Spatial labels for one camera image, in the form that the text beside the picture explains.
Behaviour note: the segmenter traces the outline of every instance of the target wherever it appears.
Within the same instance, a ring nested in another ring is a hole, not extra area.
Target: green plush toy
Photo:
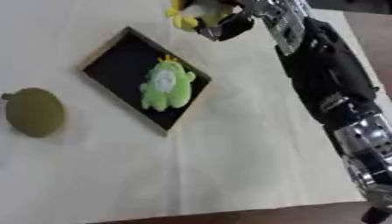
[[[147,78],[148,82],[140,86],[143,109],[153,107],[164,112],[168,107],[182,108],[191,100],[191,82],[196,75],[187,73],[176,59],[166,55],[165,60],[149,71]]]

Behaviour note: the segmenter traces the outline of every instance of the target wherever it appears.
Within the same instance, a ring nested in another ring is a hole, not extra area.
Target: white tablecloth
[[[261,23],[212,43],[172,28],[169,0],[1,0],[0,89],[66,104],[65,130],[32,139],[0,122],[0,223],[67,224],[361,200],[306,113]],[[378,83],[341,12],[320,11]],[[163,138],[74,67],[130,25],[213,77]],[[383,91],[381,104],[390,111]]]

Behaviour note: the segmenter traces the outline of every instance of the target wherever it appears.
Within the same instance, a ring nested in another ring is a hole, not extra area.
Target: green ball
[[[46,137],[61,128],[66,120],[65,109],[52,93],[40,88],[25,88],[15,94],[3,94],[7,102],[7,121],[30,137]]]

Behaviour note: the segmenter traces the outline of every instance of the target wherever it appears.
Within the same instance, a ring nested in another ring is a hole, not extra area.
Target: yellow plush toy
[[[176,28],[194,32],[199,25],[198,19],[207,26],[214,26],[232,13],[233,7],[219,0],[171,0],[171,8],[165,14],[173,18]]]

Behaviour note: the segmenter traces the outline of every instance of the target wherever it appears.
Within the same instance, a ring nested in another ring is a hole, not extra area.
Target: wooden tray
[[[196,80],[192,82],[192,99],[183,108],[168,108],[165,112],[157,112],[152,108],[144,110],[139,87],[146,82],[147,72],[165,55],[177,58],[187,72],[193,71],[196,74]],[[79,69],[154,122],[165,134],[174,127],[211,81],[208,75],[130,27],[123,29],[94,52]]]

